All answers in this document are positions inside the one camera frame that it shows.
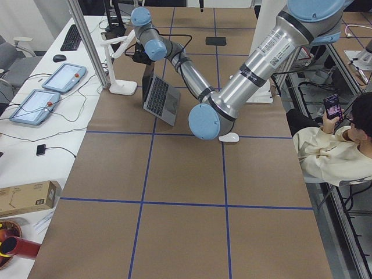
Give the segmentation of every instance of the keyboard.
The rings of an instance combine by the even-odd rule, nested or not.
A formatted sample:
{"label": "keyboard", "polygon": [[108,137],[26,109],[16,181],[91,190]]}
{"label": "keyboard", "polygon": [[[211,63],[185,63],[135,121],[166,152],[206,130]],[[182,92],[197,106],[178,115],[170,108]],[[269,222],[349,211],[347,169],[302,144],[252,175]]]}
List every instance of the keyboard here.
{"label": "keyboard", "polygon": [[62,46],[60,47],[60,51],[75,51],[79,47],[80,41],[81,37],[77,31],[77,27],[75,24],[72,24],[65,36]]}
{"label": "keyboard", "polygon": [[163,114],[168,87],[169,85],[166,82],[155,77],[147,108],[159,116]]}

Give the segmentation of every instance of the beige sweater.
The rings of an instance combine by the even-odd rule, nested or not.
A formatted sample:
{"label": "beige sweater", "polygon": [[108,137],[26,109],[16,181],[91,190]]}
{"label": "beige sweater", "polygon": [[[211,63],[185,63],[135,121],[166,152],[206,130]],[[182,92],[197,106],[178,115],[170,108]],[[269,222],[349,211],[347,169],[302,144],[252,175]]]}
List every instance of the beige sweater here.
{"label": "beige sweater", "polygon": [[372,180],[372,159],[359,152],[357,145],[343,138],[345,126],[334,135],[320,128],[298,131],[293,139],[303,171],[336,186]]}

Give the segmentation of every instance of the black hair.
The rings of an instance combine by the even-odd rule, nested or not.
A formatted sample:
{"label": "black hair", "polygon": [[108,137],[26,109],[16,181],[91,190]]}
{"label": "black hair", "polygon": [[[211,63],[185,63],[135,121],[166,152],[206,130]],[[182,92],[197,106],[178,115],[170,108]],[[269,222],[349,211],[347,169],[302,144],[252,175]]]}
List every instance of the black hair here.
{"label": "black hair", "polygon": [[352,114],[355,128],[372,137],[372,92],[361,94],[355,99]]}

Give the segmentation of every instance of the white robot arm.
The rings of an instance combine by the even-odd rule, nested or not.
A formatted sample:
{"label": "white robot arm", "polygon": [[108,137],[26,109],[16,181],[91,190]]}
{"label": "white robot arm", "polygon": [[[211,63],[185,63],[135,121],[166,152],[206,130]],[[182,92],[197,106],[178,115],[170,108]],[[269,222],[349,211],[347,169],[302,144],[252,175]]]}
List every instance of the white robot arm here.
{"label": "white robot arm", "polygon": [[159,35],[149,10],[139,7],[131,18],[137,41],[152,61],[168,59],[199,100],[189,114],[189,127],[203,140],[229,133],[239,109],[265,84],[297,47],[335,42],[340,35],[342,12],[352,0],[288,0],[276,17],[276,26],[248,60],[216,92],[196,69],[178,43]]}

